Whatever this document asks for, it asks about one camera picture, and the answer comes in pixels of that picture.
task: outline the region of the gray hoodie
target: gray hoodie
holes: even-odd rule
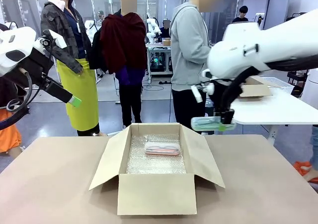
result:
[[[208,29],[198,8],[186,2],[174,9],[171,22],[172,89],[191,89],[201,77],[210,52]]]

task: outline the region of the desk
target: desk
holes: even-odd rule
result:
[[[164,46],[162,43],[158,44],[146,44],[147,48],[147,73],[148,83],[151,83],[152,75],[171,75],[172,71],[169,71],[169,56],[171,53],[170,46]],[[150,54],[151,53],[165,53],[165,71],[163,72],[151,72]]]
[[[236,99],[231,108],[234,120],[242,125],[270,125],[269,142],[274,145],[279,125],[318,124],[318,110],[279,88],[272,96]]]
[[[206,137],[226,189],[196,180],[197,215],[117,216],[118,180],[88,191],[107,139],[33,142],[0,174],[0,223],[317,224],[317,193],[259,135]]]

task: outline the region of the hair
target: hair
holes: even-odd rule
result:
[[[240,9],[239,9],[240,13],[246,14],[248,12],[248,8],[246,5],[243,5]]]

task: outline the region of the green plastic object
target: green plastic object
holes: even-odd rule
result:
[[[76,96],[73,96],[71,100],[69,101],[69,104],[71,104],[74,107],[79,107],[79,105],[81,104],[81,100],[77,98]]]
[[[222,124],[220,116],[194,117],[191,119],[191,127],[195,131],[231,131],[236,123]]]

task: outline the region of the camouflage jacket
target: camouflage jacket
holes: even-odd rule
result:
[[[79,20],[80,33],[83,39],[84,49],[86,51],[86,60],[88,60],[87,55],[90,54],[91,42],[86,34],[86,28],[84,26],[83,20],[79,12],[74,9],[76,17]],[[53,56],[69,67],[73,72],[79,73],[82,70],[82,66],[75,59],[78,58],[78,47],[76,40],[69,25],[69,22],[64,14],[64,12],[58,8],[54,3],[47,2],[42,10],[41,14],[41,31],[51,29],[54,32],[63,36],[67,47],[61,49],[58,46],[53,47]]]

